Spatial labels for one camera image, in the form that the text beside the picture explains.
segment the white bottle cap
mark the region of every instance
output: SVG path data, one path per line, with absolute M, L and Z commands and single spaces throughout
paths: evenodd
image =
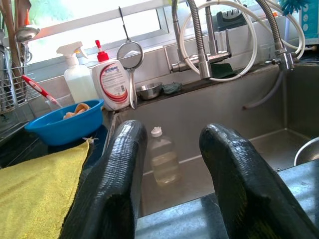
M 162 134 L 163 132 L 161 131 L 161 127 L 154 127 L 153 130 L 151 131 L 151 135 L 154 138 L 160 137 Z
M 66 63 L 68 64 L 68 66 L 76 66 L 79 65 L 79 60 L 78 58 L 76 58 L 75 54 L 71 57 L 67 56 L 66 57 Z

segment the towel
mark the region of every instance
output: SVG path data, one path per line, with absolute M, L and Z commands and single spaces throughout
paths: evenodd
M 56 239 L 77 190 L 89 142 L 0 170 L 0 238 Z

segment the blue plastic bowl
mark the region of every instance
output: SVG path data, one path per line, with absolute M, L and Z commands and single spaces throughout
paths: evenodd
M 85 101 L 89 110 L 68 119 L 63 119 L 67 112 L 74 112 L 78 104 L 60 108 L 28 123 L 24 128 L 36 133 L 47 145 L 63 145 L 85 137 L 97 130 L 103 116 L 103 100 Z

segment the stainless steel sink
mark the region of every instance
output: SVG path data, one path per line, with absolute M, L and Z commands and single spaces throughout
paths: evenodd
M 319 87 L 319 66 L 296 66 L 269 101 L 255 109 L 243 110 L 244 104 L 267 93 L 277 73 L 276 67 L 267 66 L 233 82 L 118 114 L 122 121 L 140 120 L 149 133 L 154 126 L 161 126 L 164 134 L 174 140 L 179 156 L 182 179 L 165 187 L 156 184 L 150 157 L 146 156 L 140 216 L 214 192 L 198 145 L 200 132 L 209 123 L 224 124 L 250 139 L 274 170 L 293 167 L 298 149 L 311 137 L 319 135 L 318 107 L 311 101 L 314 95 L 310 95 Z

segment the water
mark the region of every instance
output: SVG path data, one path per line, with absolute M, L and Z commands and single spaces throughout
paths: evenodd
M 175 152 L 168 152 L 152 159 L 153 174 L 160 186 L 177 181 L 180 170 Z

